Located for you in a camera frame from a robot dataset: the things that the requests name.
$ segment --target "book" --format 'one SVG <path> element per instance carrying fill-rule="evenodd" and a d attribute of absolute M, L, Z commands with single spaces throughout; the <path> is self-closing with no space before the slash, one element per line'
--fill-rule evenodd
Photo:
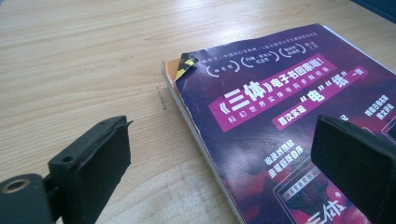
<path fill-rule="evenodd" d="M 396 145 L 390 70 L 311 24 L 185 53 L 163 75 L 241 223 L 369 223 L 310 149 L 319 114 Z"/>

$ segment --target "purple book cover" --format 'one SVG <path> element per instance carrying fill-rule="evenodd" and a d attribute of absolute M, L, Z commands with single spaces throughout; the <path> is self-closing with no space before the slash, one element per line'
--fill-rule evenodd
<path fill-rule="evenodd" d="M 310 161 L 319 114 L 396 144 L 396 76 L 319 24 L 191 52 L 177 90 L 246 223 L 369 223 Z"/>

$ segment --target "wooden table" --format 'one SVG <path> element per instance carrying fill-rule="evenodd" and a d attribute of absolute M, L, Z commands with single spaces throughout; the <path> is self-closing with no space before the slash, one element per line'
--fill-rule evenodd
<path fill-rule="evenodd" d="M 98 223 L 235 223 L 161 75 L 182 52 L 328 25 L 396 71 L 396 26 L 349 1 L 11 1 L 0 6 L 0 180 L 126 115 L 132 165 Z"/>

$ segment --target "book cover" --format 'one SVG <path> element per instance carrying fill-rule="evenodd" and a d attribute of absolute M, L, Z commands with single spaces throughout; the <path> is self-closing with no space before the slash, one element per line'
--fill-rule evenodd
<path fill-rule="evenodd" d="M 310 149 L 319 114 L 396 144 L 392 72 L 319 24 L 188 55 L 168 84 L 239 221 L 369 223 Z"/>

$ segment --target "wood grain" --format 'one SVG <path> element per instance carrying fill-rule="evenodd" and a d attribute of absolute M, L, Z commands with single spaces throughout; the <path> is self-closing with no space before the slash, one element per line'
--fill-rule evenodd
<path fill-rule="evenodd" d="M 182 52 L 321 23 L 396 71 L 396 26 L 349 1 L 11 1 L 0 6 L 0 180 L 126 115 L 132 165 L 98 223 L 236 223 L 161 75 Z"/>

